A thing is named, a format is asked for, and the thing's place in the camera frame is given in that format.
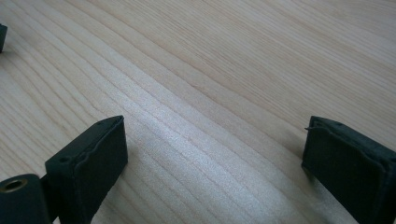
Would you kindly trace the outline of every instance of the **light wood tabletop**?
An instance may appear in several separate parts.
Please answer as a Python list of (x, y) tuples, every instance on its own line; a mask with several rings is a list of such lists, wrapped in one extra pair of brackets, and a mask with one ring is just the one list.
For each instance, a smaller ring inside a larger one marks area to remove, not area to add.
[(312, 115), (396, 149), (393, 0), (1, 0), (0, 179), (123, 115), (92, 223), (355, 223), (301, 168)]

